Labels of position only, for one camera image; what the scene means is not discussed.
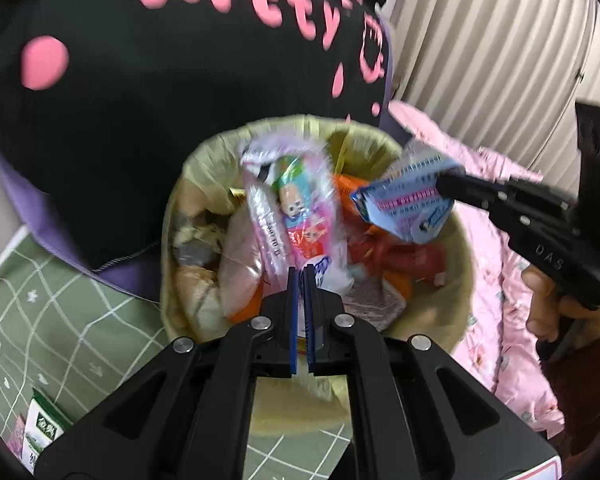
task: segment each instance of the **human hand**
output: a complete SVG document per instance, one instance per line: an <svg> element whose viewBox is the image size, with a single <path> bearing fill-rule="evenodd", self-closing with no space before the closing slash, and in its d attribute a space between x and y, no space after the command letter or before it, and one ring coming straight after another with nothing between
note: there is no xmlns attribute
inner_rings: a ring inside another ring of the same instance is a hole
<svg viewBox="0 0 600 480"><path fill-rule="evenodd" d="M537 267L530 266L523 270L522 281L534 293L526 328L538 339L549 342L558 339L560 316L584 321L574 339L575 348L582 348L600 339L600 308L591 311L571 296L561 298L554 281Z"/></svg>

